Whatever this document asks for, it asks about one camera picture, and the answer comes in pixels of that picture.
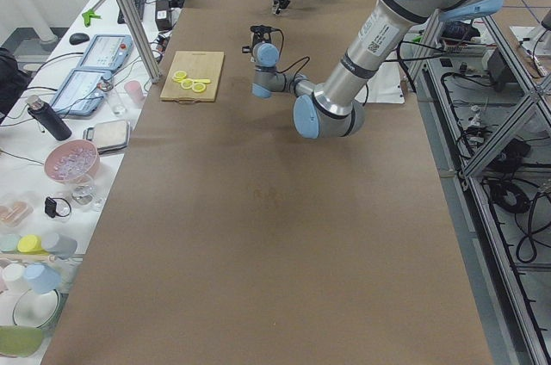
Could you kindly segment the teach pendant tablet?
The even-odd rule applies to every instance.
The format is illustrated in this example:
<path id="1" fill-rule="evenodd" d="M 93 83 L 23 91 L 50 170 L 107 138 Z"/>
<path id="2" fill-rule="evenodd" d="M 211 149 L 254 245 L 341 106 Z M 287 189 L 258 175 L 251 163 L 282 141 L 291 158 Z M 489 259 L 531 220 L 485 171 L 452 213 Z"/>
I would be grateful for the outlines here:
<path id="1" fill-rule="evenodd" d="M 62 117 L 91 116 L 104 101 L 102 84 L 111 84 L 113 74 L 104 70 L 73 69 L 50 101 Z"/>
<path id="2" fill-rule="evenodd" d="M 96 34 L 92 37 L 77 68 L 84 70 L 118 71 L 133 49 L 128 34 Z"/>

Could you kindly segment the aluminium frame post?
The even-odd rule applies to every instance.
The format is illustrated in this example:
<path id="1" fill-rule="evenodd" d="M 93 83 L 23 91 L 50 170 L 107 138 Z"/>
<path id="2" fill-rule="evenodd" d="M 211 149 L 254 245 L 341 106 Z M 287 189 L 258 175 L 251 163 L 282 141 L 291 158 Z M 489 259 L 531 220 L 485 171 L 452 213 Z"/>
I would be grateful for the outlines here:
<path id="1" fill-rule="evenodd" d="M 156 84 L 161 78 L 161 72 L 153 56 L 149 40 L 147 39 L 141 20 L 139 19 L 139 14 L 135 9 L 133 0 L 116 0 L 116 2 L 124 15 L 126 25 L 133 37 L 134 44 L 137 47 L 147 74 L 152 83 Z"/>

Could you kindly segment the lemon slice middle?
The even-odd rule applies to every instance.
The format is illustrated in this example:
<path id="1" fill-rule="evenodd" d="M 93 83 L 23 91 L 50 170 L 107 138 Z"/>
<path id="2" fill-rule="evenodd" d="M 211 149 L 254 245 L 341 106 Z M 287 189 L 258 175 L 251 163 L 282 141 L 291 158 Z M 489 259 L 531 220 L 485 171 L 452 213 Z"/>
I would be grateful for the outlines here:
<path id="1" fill-rule="evenodd" d="M 182 89 L 190 90 L 193 88 L 194 81 L 190 78 L 185 78 L 181 83 L 180 86 Z"/>

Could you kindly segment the lemon slice lower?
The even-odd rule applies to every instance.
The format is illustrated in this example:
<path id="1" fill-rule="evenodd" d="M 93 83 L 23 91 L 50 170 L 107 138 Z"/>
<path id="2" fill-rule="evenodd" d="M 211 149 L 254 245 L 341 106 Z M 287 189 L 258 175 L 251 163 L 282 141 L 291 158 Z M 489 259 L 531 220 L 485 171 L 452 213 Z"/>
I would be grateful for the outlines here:
<path id="1" fill-rule="evenodd" d="M 202 93 L 206 88 L 207 86 L 204 83 L 195 83 L 192 85 L 192 91 L 195 93 Z"/>

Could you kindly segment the blue plastic cup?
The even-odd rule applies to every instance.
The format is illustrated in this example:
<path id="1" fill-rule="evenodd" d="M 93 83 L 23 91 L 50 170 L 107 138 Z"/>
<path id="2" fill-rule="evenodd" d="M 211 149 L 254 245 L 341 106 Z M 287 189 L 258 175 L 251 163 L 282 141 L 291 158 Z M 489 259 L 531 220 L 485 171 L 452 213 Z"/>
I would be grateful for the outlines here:
<path id="1" fill-rule="evenodd" d="M 23 277 L 37 294 L 47 294 L 62 282 L 61 274 L 44 263 L 29 264 L 24 270 Z"/>

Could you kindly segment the grey plastic cup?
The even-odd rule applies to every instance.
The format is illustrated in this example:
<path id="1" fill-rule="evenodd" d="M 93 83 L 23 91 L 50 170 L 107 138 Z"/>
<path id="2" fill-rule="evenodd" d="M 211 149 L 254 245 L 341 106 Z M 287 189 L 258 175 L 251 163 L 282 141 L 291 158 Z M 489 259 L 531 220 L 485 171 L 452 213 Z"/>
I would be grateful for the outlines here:
<path id="1" fill-rule="evenodd" d="M 41 239 L 42 248 L 60 258 L 73 257 L 77 250 L 77 241 L 67 235 L 48 232 Z"/>

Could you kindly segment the metal tray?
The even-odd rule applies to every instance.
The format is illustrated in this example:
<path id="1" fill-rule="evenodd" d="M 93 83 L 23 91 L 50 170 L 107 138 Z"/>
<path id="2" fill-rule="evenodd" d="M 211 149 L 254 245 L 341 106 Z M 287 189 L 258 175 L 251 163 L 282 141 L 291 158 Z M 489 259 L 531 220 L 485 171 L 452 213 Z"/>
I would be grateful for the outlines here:
<path id="1" fill-rule="evenodd" d="M 99 154 L 104 154 L 127 147 L 130 134 L 131 126 L 128 121 L 106 121 L 85 129 L 83 139 L 91 142 Z"/>

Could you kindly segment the lemon slice upper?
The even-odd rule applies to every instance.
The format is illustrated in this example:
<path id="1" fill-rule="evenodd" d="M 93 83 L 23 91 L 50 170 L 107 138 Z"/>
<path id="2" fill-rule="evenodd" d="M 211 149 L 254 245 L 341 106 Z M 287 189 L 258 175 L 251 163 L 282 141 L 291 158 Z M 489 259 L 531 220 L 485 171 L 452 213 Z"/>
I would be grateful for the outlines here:
<path id="1" fill-rule="evenodd" d="M 187 72 L 186 71 L 175 71 L 173 76 L 172 76 L 172 79 L 175 81 L 175 82 L 182 82 L 184 79 L 186 79 L 188 76 Z"/>

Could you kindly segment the yellow plastic cup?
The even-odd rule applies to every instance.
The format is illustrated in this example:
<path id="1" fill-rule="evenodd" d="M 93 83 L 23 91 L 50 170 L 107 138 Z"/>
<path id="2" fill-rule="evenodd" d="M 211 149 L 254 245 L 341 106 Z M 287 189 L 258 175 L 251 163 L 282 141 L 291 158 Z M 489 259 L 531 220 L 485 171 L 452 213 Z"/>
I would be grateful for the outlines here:
<path id="1" fill-rule="evenodd" d="M 22 236 L 17 243 L 16 249 L 22 254 L 46 254 L 46 250 L 42 246 L 41 237 L 34 234 Z"/>

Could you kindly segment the black water bottle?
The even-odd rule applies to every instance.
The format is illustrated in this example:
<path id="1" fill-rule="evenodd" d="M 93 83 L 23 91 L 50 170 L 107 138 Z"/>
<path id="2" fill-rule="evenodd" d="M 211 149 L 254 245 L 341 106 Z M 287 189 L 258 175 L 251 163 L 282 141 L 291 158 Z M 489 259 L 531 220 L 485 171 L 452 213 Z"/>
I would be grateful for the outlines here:
<path id="1" fill-rule="evenodd" d="M 56 140 L 63 141 L 72 136 L 71 129 L 63 122 L 49 103 L 38 96 L 26 99 L 28 113 L 37 120 Z"/>

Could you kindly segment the lemon slice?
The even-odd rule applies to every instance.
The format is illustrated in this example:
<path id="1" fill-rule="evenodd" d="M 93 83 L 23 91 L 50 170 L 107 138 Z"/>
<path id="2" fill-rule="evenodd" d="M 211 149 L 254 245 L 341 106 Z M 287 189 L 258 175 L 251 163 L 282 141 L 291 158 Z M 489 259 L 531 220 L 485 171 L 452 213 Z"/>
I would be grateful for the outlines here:
<path id="1" fill-rule="evenodd" d="M 193 88 L 194 81 L 190 78 L 185 78 L 181 83 L 180 86 L 182 89 L 190 90 Z"/>
<path id="2" fill-rule="evenodd" d="M 186 71 L 175 71 L 173 76 L 172 76 L 172 79 L 175 81 L 175 82 L 182 82 L 184 79 L 186 79 L 188 76 L 187 72 Z"/>
<path id="3" fill-rule="evenodd" d="M 207 86 L 204 83 L 195 83 L 192 85 L 192 91 L 195 93 L 202 93 L 206 88 Z"/>

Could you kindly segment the mint green plastic cup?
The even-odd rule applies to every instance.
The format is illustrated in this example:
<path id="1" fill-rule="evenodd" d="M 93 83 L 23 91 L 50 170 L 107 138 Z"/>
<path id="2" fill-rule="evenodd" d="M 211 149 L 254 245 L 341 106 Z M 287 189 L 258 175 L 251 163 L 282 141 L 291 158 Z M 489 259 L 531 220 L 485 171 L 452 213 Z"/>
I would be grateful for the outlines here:
<path id="1" fill-rule="evenodd" d="M 2 253 L 17 253 L 21 236 L 15 233 L 4 234 L 0 237 L 0 251 Z"/>

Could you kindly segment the wooden cutting board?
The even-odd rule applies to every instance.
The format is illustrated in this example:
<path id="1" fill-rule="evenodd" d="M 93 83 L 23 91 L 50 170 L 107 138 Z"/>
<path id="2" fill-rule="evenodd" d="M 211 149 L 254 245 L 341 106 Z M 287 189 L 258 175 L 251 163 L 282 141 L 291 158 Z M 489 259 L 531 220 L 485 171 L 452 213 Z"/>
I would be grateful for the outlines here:
<path id="1" fill-rule="evenodd" d="M 163 102 L 214 102 L 216 100 L 225 53 L 214 51 L 176 51 L 164 86 L 160 93 Z M 208 78 L 210 84 L 202 93 L 182 89 L 181 82 L 175 82 L 175 71 L 186 71 L 187 78 Z"/>

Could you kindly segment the black computer mouse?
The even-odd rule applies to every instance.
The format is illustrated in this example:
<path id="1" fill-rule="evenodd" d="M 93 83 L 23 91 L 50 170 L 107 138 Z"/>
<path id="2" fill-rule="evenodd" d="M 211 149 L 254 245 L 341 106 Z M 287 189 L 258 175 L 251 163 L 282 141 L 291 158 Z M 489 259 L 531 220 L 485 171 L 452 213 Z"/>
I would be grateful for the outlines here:
<path id="1" fill-rule="evenodd" d="M 90 40 L 90 37 L 86 33 L 74 33 L 69 37 L 69 43 L 72 46 L 83 44 Z"/>

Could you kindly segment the pink plastic cup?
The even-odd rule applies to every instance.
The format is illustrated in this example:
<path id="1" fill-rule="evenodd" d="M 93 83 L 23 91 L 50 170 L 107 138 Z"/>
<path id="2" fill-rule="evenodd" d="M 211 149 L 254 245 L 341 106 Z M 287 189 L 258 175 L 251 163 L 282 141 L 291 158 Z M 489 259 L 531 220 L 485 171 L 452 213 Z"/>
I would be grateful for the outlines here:
<path id="1" fill-rule="evenodd" d="M 139 81 L 127 81 L 124 84 L 124 90 L 133 101 L 133 103 L 136 105 L 140 105 L 145 100 L 145 96 Z"/>

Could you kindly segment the pink bowl with ice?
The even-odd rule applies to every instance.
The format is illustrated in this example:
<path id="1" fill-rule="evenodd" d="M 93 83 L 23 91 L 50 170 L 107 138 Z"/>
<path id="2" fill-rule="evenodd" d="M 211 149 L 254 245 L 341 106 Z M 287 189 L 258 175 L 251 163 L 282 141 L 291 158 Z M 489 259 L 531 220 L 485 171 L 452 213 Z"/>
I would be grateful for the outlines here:
<path id="1" fill-rule="evenodd" d="M 58 183 L 73 183 L 84 175 L 94 176 L 100 157 L 96 146 L 85 139 L 75 139 L 53 149 L 44 163 L 46 175 Z"/>

